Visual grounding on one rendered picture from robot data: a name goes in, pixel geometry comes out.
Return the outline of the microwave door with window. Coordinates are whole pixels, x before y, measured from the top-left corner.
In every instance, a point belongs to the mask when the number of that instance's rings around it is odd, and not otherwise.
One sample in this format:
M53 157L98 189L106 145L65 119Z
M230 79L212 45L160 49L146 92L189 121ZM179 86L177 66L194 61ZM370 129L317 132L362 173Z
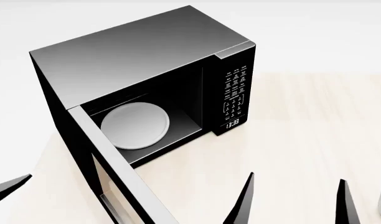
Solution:
M81 106L68 110L95 147L95 157L145 224L179 224Z

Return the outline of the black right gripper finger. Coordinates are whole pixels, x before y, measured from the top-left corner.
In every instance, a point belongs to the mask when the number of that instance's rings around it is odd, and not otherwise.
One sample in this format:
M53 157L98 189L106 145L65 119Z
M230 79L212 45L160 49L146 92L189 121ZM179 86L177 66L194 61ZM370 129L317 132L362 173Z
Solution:
M248 176L243 189L223 224L248 224L254 193L254 173Z
M340 179L336 195L335 224L360 224L347 181Z

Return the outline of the black steel microwave oven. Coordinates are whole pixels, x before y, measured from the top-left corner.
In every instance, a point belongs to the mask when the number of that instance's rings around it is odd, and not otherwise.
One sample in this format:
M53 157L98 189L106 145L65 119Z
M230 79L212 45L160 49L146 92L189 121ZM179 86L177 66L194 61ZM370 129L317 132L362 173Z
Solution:
M148 102L170 127L157 144L120 150L132 167L208 132L245 123L255 43L185 6L29 53L56 128L69 144L89 140L68 111L81 107L101 125L113 109Z

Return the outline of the white round turntable plate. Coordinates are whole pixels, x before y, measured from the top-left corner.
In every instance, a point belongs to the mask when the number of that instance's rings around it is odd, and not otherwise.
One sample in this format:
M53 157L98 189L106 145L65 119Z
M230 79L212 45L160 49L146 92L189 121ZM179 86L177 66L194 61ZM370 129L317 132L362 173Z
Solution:
M115 147L136 150L160 141L169 125L169 116L162 108L135 102L110 111L101 123L101 131Z

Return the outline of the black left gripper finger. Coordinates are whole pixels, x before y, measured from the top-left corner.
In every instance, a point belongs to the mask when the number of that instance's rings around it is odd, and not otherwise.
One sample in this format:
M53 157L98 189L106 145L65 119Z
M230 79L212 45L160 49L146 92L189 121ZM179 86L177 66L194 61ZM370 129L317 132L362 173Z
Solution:
M9 194L13 193L19 187L23 186L29 179L31 179L32 175L27 174L22 177L18 177L16 179L8 180L7 182L3 182L0 184L0 198L5 198Z

